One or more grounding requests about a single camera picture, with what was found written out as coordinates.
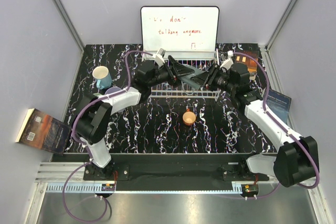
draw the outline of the book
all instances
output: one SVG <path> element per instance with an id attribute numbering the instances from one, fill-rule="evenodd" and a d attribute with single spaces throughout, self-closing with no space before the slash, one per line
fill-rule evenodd
<path id="1" fill-rule="evenodd" d="M 277 115 L 284 123 L 287 124 L 291 100 L 292 99 L 290 97 L 270 89 L 268 92 L 266 104 L 275 115 Z"/>
<path id="2" fill-rule="evenodd" d="M 255 60 L 258 61 L 258 54 L 259 52 L 258 51 L 239 51 L 239 52 L 242 52 L 246 55 L 249 55 L 251 57 L 253 57 Z M 236 62 L 239 62 L 239 63 L 243 63 L 247 66 L 247 70 L 250 72 L 250 80 L 255 80 L 256 79 L 256 75 L 257 75 L 257 64 L 245 57 L 245 56 L 241 56 L 241 55 L 237 55 L 236 56 Z"/>
<path id="3" fill-rule="evenodd" d="M 38 109 L 29 109 L 15 142 L 62 155 L 70 133 L 69 125 Z"/>

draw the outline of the blue mug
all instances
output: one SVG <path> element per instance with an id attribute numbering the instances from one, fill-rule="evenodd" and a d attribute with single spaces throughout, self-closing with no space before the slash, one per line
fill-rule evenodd
<path id="1" fill-rule="evenodd" d="M 112 78 L 109 69 L 104 66 L 96 67 L 92 72 L 93 78 L 97 81 L 98 89 L 107 89 L 112 85 Z"/>

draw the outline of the whiteboard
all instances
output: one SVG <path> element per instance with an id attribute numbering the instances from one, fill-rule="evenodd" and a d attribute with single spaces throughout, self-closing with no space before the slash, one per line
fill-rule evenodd
<path id="1" fill-rule="evenodd" d="M 149 52 L 160 48 L 167 52 L 214 52 L 218 19 L 217 6 L 143 6 L 143 48 Z"/>

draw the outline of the cable clip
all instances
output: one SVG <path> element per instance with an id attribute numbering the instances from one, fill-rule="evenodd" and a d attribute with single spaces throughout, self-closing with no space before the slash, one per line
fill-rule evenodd
<path id="1" fill-rule="evenodd" d="M 294 130 L 292 129 L 289 129 L 287 132 L 286 132 L 286 135 L 289 136 L 289 135 L 293 135 L 294 133 Z"/>
<path id="2" fill-rule="evenodd" d="M 266 110 L 264 110 L 264 113 L 267 114 L 267 113 L 269 113 L 269 112 L 270 112 L 269 107 L 266 107 Z"/>

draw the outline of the orange cup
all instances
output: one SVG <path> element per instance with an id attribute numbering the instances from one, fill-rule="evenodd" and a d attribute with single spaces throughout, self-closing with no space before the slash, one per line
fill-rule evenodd
<path id="1" fill-rule="evenodd" d="M 186 125 L 192 125 L 196 121 L 196 115 L 194 112 L 191 112 L 190 109 L 187 109 L 187 112 L 183 114 L 183 122 Z"/>

